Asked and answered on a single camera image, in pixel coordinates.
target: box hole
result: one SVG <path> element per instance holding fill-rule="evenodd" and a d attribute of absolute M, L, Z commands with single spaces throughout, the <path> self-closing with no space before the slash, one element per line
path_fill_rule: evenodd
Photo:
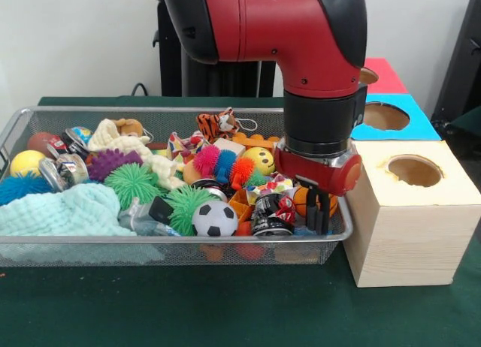
<path fill-rule="evenodd" d="M 398 155 L 391 159 L 388 169 L 411 186 L 431 187 L 443 177 L 435 163 L 418 155 Z"/>
<path fill-rule="evenodd" d="M 366 104 L 364 124 L 381 131 L 400 131 L 409 124 L 409 116 L 394 105 L 375 101 Z"/>
<path fill-rule="evenodd" d="M 369 68 L 361 68 L 361 73 L 359 75 L 359 82 L 364 84 L 372 84 L 379 80 L 379 76 L 375 71 Z"/>

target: black cable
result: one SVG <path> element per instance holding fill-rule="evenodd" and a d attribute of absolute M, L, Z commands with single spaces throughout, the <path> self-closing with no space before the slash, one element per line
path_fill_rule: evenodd
<path fill-rule="evenodd" d="M 148 97 L 148 96 L 149 96 L 149 92 L 147 91 L 147 88 L 145 87 L 145 85 L 144 85 L 143 83 L 137 83 L 137 84 L 135 84 L 135 87 L 133 88 L 132 93 L 130 93 L 130 95 L 132 95 L 132 96 L 135 95 L 135 93 L 137 92 L 137 89 L 138 89 L 139 87 L 142 88 L 142 91 L 144 92 L 144 95 L 145 95 L 146 97 Z"/>

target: spiky ball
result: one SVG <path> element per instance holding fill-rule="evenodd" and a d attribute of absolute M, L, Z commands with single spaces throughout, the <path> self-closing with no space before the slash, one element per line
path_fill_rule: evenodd
<path fill-rule="evenodd" d="M 250 178 L 247 180 L 244 187 L 259 187 L 263 186 L 267 183 L 267 180 L 264 177 L 264 174 L 259 169 L 254 169 L 254 172 L 251 174 Z"/>
<path fill-rule="evenodd" d="M 165 191 L 156 186 L 157 179 L 157 175 L 150 172 L 146 165 L 133 163 L 117 168 L 105 179 L 104 184 L 115 191 L 120 208 L 126 210 L 134 197 L 138 197 L 141 204 L 146 204 L 157 195 L 164 196 Z"/>
<path fill-rule="evenodd" d="M 183 186 L 173 190 L 165 199 L 172 208 L 171 227 L 183 236 L 194 236 L 192 216 L 195 210 L 208 201 L 216 201 L 206 189 Z"/>
<path fill-rule="evenodd" d="M 202 178 L 212 176 L 219 159 L 220 149 L 213 144 L 205 146 L 194 158 L 194 167 Z"/>
<path fill-rule="evenodd" d="M 35 173 L 29 171 L 25 176 L 17 174 L 15 177 L 7 177 L 0 183 L 0 206 L 9 204 L 11 201 L 39 193 L 52 192 L 48 182 Z"/>
<path fill-rule="evenodd" d="M 219 154 L 216 167 L 214 168 L 214 174 L 216 180 L 219 183 L 227 184 L 228 178 L 231 175 L 232 165 L 235 163 L 237 155 L 229 149 L 224 149 Z"/>
<path fill-rule="evenodd" d="M 89 177 L 91 180 L 103 182 L 118 167 L 131 163 L 142 165 L 141 157 L 134 150 L 124 154 L 118 149 L 107 149 L 92 159 L 92 164 L 88 167 Z"/>
<path fill-rule="evenodd" d="M 231 171 L 232 188 L 238 191 L 247 183 L 255 168 L 254 161 L 250 158 L 240 157 L 235 161 Z"/>

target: blue spiky ball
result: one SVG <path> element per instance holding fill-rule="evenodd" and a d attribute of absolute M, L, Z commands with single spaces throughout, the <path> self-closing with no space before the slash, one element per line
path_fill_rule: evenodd
<path fill-rule="evenodd" d="M 236 154 L 231 150 L 225 149 L 220 152 L 219 159 L 217 159 L 217 164 L 214 169 L 214 174 L 216 175 L 217 182 L 222 184 L 228 184 L 228 179 L 231 175 L 232 165 L 234 165 L 236 158 Z"/>
<path fill-rule="evenodd" d="M 52 187 L 48 182 L 31 171 L 25 176 L 17 174 L 10 176 L 0 183 L 0 206 L 9 204 L 11 201 L 25 197 L 26 195 L 49 193 Z"/>

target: red ball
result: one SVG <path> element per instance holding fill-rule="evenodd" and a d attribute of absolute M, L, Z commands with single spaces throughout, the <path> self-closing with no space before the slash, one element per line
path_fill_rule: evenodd
<path fill-rule="evenodd" d="M 52 153 L 47 149 L 48 141 L 53 136 L 54 134 L 47 133 L 46 131 L 35 133 L 30 137 L 27 143 L 27 149 L 37 150 L 45 154 L 46 157 L 53 158 Z"/>

